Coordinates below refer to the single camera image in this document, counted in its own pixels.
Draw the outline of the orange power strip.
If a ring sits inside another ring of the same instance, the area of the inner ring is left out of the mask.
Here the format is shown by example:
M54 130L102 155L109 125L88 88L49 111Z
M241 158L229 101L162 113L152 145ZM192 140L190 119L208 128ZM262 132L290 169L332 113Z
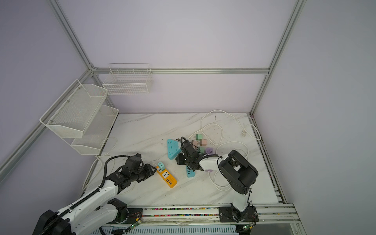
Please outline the orange power strip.
M160 167L157 167L157 173L171 189L176 186L177 180L170 174L167 169L162 170Z

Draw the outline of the teal triangular power strip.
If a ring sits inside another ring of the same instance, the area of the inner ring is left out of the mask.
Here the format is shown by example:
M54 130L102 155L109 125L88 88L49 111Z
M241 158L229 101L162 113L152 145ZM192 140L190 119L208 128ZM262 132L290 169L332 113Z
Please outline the teal triangular power strip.
M167 139L167 157L170 160L173 160L177 157L179 153L181 153L181 149L179 146L180 142L178 140L172 140L172 139Z

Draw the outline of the purple power strip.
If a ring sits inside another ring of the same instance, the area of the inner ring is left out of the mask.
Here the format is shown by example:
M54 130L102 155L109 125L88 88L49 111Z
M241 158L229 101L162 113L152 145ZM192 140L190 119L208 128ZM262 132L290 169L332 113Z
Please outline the purple power strip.
M213 148L211 148L211 147L208 147L208 148L206 148L205 149L205 154L206 155L215 155L215 151L214 151L214 149Z

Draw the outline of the blue rectangular power strip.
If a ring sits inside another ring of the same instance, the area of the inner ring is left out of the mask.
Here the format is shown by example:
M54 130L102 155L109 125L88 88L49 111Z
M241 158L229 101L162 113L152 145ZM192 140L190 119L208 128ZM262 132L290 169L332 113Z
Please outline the blue rectangular power strip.
M188 178L193 178L195 176L195 172L190 169L189 166L186 166L186 175Z

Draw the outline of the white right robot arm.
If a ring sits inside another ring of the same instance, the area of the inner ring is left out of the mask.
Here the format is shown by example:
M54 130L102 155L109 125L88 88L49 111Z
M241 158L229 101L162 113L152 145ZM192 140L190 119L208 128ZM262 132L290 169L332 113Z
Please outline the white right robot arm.
M175 157L178 165L185 165L192 171L218 171L235 191L232 211L239 215L246 213L251 188L259 172L245 157L236 150L225 156L201 153L188 141L183 141L181 151Z

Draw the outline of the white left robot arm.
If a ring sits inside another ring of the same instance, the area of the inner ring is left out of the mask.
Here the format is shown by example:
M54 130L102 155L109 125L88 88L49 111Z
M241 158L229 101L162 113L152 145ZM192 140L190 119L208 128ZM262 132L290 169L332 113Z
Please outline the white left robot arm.
M103 165L103 177L99 186L58 211L43 213L33 231L35 235L89 235L102 226L114 223L129 224L129 232L141 223L143 210L128 209L128 205L116 196L133 182L140 183L153 176L157 168L142 161L141 154L124 155L125 164L111 174L107 173L110 157Z

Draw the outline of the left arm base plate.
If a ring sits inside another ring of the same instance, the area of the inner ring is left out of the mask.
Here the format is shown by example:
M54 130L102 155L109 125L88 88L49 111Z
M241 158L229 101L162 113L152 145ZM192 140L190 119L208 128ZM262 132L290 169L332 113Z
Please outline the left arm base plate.
M128 208L126 212L121 212L117 217L107 224L133 224L137 220L141 220L143 216L143 208Z

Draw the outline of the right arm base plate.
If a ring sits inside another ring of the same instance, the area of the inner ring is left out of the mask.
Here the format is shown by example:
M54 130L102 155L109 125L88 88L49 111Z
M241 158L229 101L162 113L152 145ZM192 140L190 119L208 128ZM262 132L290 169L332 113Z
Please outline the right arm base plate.
M259 216L254 206L247 206L242 212L233 206L219 207L218 210L220 222L259 222Z

